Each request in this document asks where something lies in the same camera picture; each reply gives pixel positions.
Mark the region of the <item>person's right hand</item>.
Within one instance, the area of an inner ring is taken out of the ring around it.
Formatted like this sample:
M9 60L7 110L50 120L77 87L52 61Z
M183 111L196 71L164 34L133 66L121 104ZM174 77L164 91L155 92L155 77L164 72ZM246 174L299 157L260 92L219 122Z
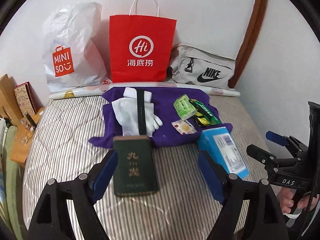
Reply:
M279 205L283 214L291 213L291 209L294 205L293 200L294 194L291 189L282 187L277 195L279 200ZM309 195L306 194L302 197L302 199L298 202L297 208L306 210L309 201Z

